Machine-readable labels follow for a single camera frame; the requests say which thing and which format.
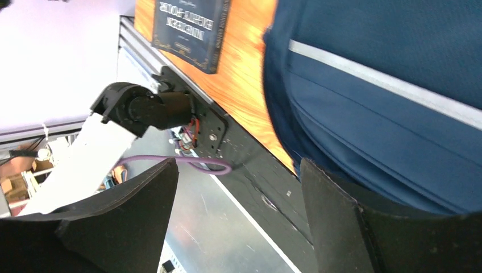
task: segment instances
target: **dark book cover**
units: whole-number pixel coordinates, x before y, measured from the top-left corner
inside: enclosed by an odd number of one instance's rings
[[[229,7],[230,0],[157,1],[152,46],[216,73]]]

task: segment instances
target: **white cable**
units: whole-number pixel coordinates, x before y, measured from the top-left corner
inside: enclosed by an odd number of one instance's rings
[[[45,133],[45,141],[48,141],[48,128],[45,123],[42,123],[42,127],[44,127],[44,133]]]

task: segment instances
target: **orange wooden panel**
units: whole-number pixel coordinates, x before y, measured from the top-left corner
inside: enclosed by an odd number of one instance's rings
[[[154,0],[137,0],[135,28],[152,41]],[[264,43],[276,0],[231,0],[218,73],[204,74],[177,56],[162,53],[250,132],[279,161],[293,170],[292,160],[275,135],[261,82]]]

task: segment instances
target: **white wall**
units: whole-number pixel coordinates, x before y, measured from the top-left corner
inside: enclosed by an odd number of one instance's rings
[[[80,117],[115,81],[135,0],[13,0],[0,13],[0,133]]]

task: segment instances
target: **reflective stripe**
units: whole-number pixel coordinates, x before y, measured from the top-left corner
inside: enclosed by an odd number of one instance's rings
[[[307,44],[291,40],[289,49],[482,130],[482,111],[477,108]]]

